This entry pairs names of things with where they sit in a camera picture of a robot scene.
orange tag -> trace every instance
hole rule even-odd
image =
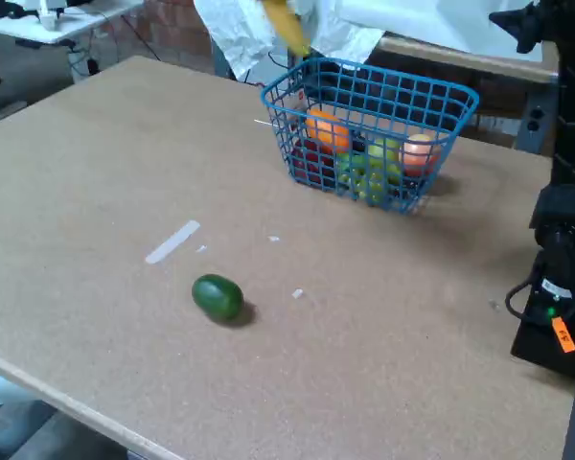
[[[556,337],[560,342],[561,346],[565,353],[571,353],[575,351],[575,342],[571,338],[571,334],[568,333],[568,329],[560,316],[556,316],[552,318],[552,328],[554,328],[554,332],[556,333]]]

basket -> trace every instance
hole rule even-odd
[[[408,213],[479,97],[447,81],[316,57],[267,86],[262,100],[297,182]]]

black mount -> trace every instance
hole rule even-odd
[[[551,327],[551,319],[561,317],[575,341],[575,0],[540,0],[521,10],[494,12],[490,20],[516,38],[520,53],[551,40],[560,54],[552,172],[530,222],[541,250],[506,305],[521,320],[512,354],[575,378],[575,352],[563,352]],[[523,288],[530,288],[530,296],[519,312],[511,301]]]

avocado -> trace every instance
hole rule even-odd
[[[192,297],[209,317],[216,321],[234,319],[242,310],[241,288],[223,276],[202,275],[192,285]]]

yellow banana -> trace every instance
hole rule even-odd
[[[300,22],[288,7],[286,0],[263,0],[262,4],[268,20],[291,52],[299,57],[308,55],[309,41],[305,38]]]

